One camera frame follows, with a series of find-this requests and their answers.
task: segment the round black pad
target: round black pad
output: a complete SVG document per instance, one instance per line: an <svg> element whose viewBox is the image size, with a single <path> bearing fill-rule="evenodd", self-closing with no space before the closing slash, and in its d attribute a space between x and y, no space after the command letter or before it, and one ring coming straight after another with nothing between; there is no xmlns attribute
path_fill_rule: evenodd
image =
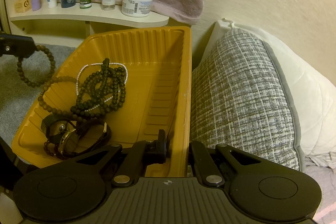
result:
<svg viewBox="0 0 336 224"><path fill-rule="evenodd" d="M272 222L304 219L316 210L321 198L316 181L289 168L284 170L283 176L253 172L238 175L229 192L233 202L244 212Z"/></svg>
<svg viewBox="0 0 336 224"><path fill-rule="evenodd" d="M259 190L270 198L286 199L296 194L297 186L290 179L271 177L260 181Z"/></svg>
<svg viewBox="0 0 336 224"><path fill-rule="evenodd" d="M37 189L46 198L65 198L71 195L76 190L76 187L75 180L65 176L55 176L42 180Z"/></svg>
<svg viewBox="0 0 336 224"><path fill-rule="evenodd" d="M63 222L81 217L102 202L105 184L90 165L58 164L26 174L15 185L14 201L28 218Z"/></svg>

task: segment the curved shelf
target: curved shelf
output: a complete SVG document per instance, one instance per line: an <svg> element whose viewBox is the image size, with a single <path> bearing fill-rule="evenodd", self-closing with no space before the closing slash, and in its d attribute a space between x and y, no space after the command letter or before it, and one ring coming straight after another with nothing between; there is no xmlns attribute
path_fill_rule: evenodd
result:
<svg viewBox="0 0 336 224"><path fill-rule="evenodd" d="M82 21L103 22L116 25L124 25L134 28L161 27L168 23L169 17L150 12L146 17L129 17L121 13L121 6L116 5L114 10L104 11L99 3L92 3L88 9L80 9L79 3L70 8L57 7L49 9L47 3L42 4L40 10L29 10L25 13L14 14L10 21L30 19L71 19Z"/></svg>

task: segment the leather watch strap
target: leather watch strap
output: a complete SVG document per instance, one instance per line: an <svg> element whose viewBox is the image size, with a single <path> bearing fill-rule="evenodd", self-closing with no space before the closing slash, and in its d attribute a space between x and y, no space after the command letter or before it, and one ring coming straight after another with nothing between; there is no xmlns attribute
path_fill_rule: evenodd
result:
<svg viewBox="0 0 336 224"><path fill-rule="evenodd" d="M89 148L87 148L86 150L80 152L80 153L76 153L76 152L72 152L72 153L66 153L63 152L63 156L64 157L68 157L68 158L73 158L73 157L77 157L79 155L88 153L92 150L98 149L102 146L104 146L110 139L111 139L111 128L107 125L107 123L105 123L103 120L99 120L99 119L92 119L92 120L88 120L87 122L83 123L82 125L77 127L77 135L80 138L83 138L83 136L85 136L85 134L89 131L89 129L92 126L95 125L102 125L104 126L103 132L101 134L101 136L99 137L99 139L93 144L91 145Z"/></svg>

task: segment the gray tweed cushion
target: gray tweed cushion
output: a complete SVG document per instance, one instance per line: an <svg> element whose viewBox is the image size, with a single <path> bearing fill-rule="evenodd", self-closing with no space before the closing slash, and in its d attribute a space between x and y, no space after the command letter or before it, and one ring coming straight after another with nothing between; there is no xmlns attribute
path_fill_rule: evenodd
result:
<svg viewBox="0 0 336 224"><path fill-rule="evenodd" d="M219 39L192 73L190 138L226 143L299 170L295 129L263 42L241 29Z"/></svg>

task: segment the gray carpet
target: gray carpet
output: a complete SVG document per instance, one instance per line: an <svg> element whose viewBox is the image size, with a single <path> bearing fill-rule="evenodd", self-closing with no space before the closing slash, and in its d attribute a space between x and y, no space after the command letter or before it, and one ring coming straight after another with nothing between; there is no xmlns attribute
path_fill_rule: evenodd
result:
<svg viewBox="0 0 336 224"><path fill-rule="evenodd" d="M46 45L50 49L58 68L74 51L73 47ZM20 80L16 71L17 58L10 55L0 57L0 137L11 146L14 135L26 113L41 92L42 86L32 88ZM40 79L50 68L47 56L35 52L24 59L22 68L31 81Z"/></svg>

